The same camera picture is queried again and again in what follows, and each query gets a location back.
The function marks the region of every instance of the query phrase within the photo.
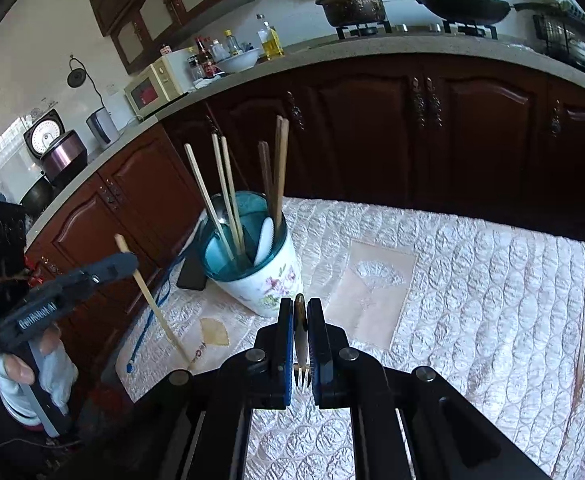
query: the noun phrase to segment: gloved hand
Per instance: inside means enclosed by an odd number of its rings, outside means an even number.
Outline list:
[[[39,384],[50,394],[55,406],[66,414],[70,391],[79,373],[66,354],[60,335],[58,327],[53,325],[41,337],[39,350],[44,356],[44,366],[39,374]],[[19,386],[33,383],[34,372],[23,360],[15,355],[0,354],[1,400],[10,415],[25,426],[41,423]]]

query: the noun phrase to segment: stove burner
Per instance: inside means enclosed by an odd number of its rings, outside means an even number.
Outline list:
[[[383,25],[383,28],[387,34],[392,33],[392,25],[390,25],[388,20],[384,22],[378,22],[376,25]],[[367,23],[359,23],[355,25],[355,27],[356,28],[336,27],[336,35],[340,40],[345,40],[345,34],[343,33],[345,30],[350,31],[351,38],[365,38],[367,36],[374,36],[379,32],[379,27],[375,27],[374,25],[368,27]]]
[[[476,38],[485,38],[485,30],[490,30],[490,36],[493,40],[497,40],[496,27],[494,25],[479,25],[477,23],[454,23],[443,20],[443,30],[448,34],[451,33],[450,25],[457,25],[457,31],[466,34],[466,36],[474,36]]]

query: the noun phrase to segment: white tablecloth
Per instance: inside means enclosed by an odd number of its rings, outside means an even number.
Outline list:
[[[428,364],[554,479],[585,478],[585,243],[477,219],[323,200],[287,199],[306,299],[388,367]],[[213,283],[175,287],[163,306],[194,373],[250,348],[259,318]],[[360,311],[340,307],[360,280]],[[386,290],[397,295],[388,307]],[[371,295],[377,294],[370,302]],[[375,309],[383,304],[383,312]],[[370,319],[392,321],[375,336]],[[229,346],[202,346],[201,318],[223,323]],[[154,322],[117,372],[133,400],[184,365]],[[256,410],[246,478],[354,478],[349,412],[320,412],[296,390],[285,412]]]

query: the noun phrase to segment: white wall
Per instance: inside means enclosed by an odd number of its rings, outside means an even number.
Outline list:
[[[66,84],[71,53],[103,95],[108,85],[122,88],[130,81],[89,0],[18,0],[0,23],[0,134],[42,99],[53,98],[66,129],[76,130],[89,152],[97,146],[86,118],[101,104],[90,81],[79,89]]]
[[[512,3],[530,0],[506,0]],[[441,19],[415,2],[415,0],[384,0],[387,17],[394,25],[423,25],[438,22]],[[299,43],[321,36],[334,34],[325,18],[323,9],[315,4],[315,0],[256,0],[223,16],[193,36],[210,36],[222,40],[223,31],[230,28],[240,43],[252,42],[260,46],[256,31],[260,22],[256,14],[260,12],[277,29],[284,45]],[[503,22],[497,25],[498,31],[509,36],[525,38],[533,34],[531,16],[512,11]]]

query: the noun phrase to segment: microwave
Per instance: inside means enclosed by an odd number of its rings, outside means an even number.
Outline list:
[[[142,70],[125,88],[126,97],[135,114],[146,118],[179,96],[194,90],[189,75],[186,50],[175,50],[161,56]]]

